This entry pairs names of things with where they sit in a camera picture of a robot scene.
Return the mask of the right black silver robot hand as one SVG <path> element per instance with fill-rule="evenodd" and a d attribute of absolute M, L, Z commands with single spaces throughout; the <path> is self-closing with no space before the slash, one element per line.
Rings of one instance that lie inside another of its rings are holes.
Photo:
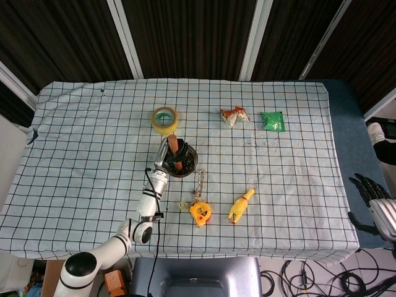
<path fill-rule="evenodd" d="M 354 178 L 348 179 L 357 188 L 373 219 L 373 225 L 364 225 L 352 212 L 348 212 L 352 225 L 371 235 L 380 235 L 395 245 L 395 199 L 380 184 L 361 174 L 355 173 Z"/>

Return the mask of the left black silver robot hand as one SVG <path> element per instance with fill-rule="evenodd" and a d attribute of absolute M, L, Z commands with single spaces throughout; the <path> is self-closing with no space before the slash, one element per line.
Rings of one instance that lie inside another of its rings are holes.
<path fill-rule="evenodd" d="M 178 151 L 174 155 L 170 149 L 168 139 L 163 139 L 154 160 L 156 169 L 166 171 L 175 178 L 190 175 L 196 169 L 198 156 L 192 146 L 183 139 L 177 139 Z"/>

